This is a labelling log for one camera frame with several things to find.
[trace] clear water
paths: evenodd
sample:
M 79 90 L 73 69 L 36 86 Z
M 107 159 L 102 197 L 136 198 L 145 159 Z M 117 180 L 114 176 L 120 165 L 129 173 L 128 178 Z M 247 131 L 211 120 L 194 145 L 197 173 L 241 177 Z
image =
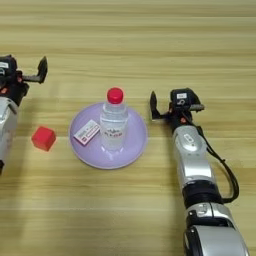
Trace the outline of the clear water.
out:
M 119 150 L 123 147 L 128 121 L 128 111 L 124 103 L 106 102 L 100 115 L 102 145 L 107 150 Z

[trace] bottle label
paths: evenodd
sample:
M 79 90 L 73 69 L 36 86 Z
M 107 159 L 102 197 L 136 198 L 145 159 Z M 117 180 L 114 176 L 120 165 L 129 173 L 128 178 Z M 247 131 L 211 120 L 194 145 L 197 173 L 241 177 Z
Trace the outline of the bottle label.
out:
M 124 134 L 124 129 L 115 129 L 115 128 L 109 128 L 106 129 L 105 127 L 102 127 L 102 134 L 109 138 L 120 138 Z

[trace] white label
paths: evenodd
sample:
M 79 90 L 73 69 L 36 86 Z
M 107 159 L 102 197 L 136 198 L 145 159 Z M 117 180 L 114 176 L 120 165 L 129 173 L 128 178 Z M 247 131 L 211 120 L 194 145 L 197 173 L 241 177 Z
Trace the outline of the white label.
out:
M 0 68 L 9 68 L 9 64 L 5 62 L 0 62 Z
M 177 99 L 186 99 L 187 98 L 187 94 L 186 93 L 179 93 L 177 94 Z
M 121 149 L 124 142 L 126 124 L 108 127 L 101 123 L 100 132 L 103 147 L 107 150 L 118 150 Z
M 93 120 L 86 123 L 75 135 L 82 145 L 86 145 L 100 130 L 100 126 Z
M 184 138 L 187 140 L 188 143 L 193 143 L 194 140 L 189 134 L 184 134 Z

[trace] red bottle cap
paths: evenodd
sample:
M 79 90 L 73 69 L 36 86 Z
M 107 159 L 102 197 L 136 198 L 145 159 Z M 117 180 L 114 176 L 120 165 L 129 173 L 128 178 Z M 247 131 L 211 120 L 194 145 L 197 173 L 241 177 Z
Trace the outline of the red bottle cap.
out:
M 112 104 L 120 104 L 123 101 L 124 93 L 120 88 L 111 88 L 108 90 L 108 102 Z

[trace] purple plate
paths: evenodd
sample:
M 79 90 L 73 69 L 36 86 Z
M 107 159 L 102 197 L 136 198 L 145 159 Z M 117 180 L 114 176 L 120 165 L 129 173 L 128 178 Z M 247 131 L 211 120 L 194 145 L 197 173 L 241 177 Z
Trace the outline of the purple plate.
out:
M 124 146 L 119 151 L 107 151 L 101 145 L 100 133 L 82 146 L 73 135 L 89 120 L 100 123 L 103 103 L 91 105 L 77 114 L 69 128 L 69 140 L 76 156 L 88 165 L 100 169 L 117 169 L 134 162 L 147 144 L 147 127 L 140 115 L 128 108 L 129 120 Z

